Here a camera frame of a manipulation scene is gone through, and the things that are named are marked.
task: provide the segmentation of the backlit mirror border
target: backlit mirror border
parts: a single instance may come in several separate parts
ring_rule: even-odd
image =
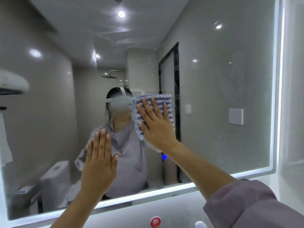
[[[285,7],[286,0],[275,1],[275,22],[274,22],[274,48],[273,48],[273,78],[272,78],[272,111],[271,111],[271,141],[270,141],[270,163],[268,167],[250,170],[246,172],[232,174],[235,178],[267,175],[276,170],[276,159],[279,154],[279,137],[280,137],[280,114],[281,114],[281,99],[282,99],[282,73],[283,73],[283,49],[281,51],[278,48],[284,46],[284,28],[285,28]],[[64,209],[23,217],[15,220],[8,220],[8,211],[6,207],[6,197],[3,186],[3,173],[0,168],[0,227],[12,228],[17,226],[23,226],[31,223],[42,222],[49,219],[59,217]],[[129,195],[121,198],[110,199],[101,201],[97,204],[95,209],[112,206],[119,203],[130,202],[138,199],[144,199],[156,195],[176,192],[184,189],[195,187],[194,183],[178,184],[174,186],[163,187],[162,189],[156,189],[149,192],[138,193],[135,195]]]

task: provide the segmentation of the red sticker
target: red sticker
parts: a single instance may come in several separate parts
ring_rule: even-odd
[[[152,218],[150,225],[151,225],[151,227],[159,227],[161,225],[161,218],[160,217]]]

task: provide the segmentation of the blue and white striped cloth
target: blue and white striped cloth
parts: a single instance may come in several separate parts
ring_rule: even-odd
[[[144,134],[140,130],[138,123],[139,122],[145,123],[145,122],[143,121],[143,118],[139,114],[138,110],[136,109],[136,105],[139,104],[142,106],[142,102],[141,102],[142,97],[146,98],[148,104],[150,105],[150,107],[152,109],[153,109],[153,105],[151,102],[151,98],[154,97],[157,102],[157,105],[159,107],[159,110],[161,111],[162,114],[164,114],[164,103],[166,103],[167,107],[168,107],[169,119],[170,119],[172,125],[174,126],[174,119],[173,119],[172,108],[171,108],[171,97],[172,97],[171,94],[142,95],[142,96],[135,97],[135,98],[133,98],[133,110],[134,110],[134,115],[135,115],[135,130],[136,130],[136,133],[140,140],[144,139]]]

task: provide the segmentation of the light switch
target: light switch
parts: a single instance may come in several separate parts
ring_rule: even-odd
[[[244,125],[244,109],[229,109],[229,123]]]
[[[186,114],[191,114],[191,105],[187,104],[185,105]]]

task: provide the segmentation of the black door frame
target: black door frame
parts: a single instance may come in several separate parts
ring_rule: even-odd
[[[178,42],[170,49],[170,51],[162,58],[158,63],[158,80],[159,80],[159,94],[161,94],[161,65],[165,60],[173,53],[173,63],[174,63],[174,99],[175,99],[175,135],[178,141],[181,141],[180,134],[180,93],[179,93],[179,53],[178,53]],[[180,168],[177,166],[177,180],[181,183],[180,180]]]

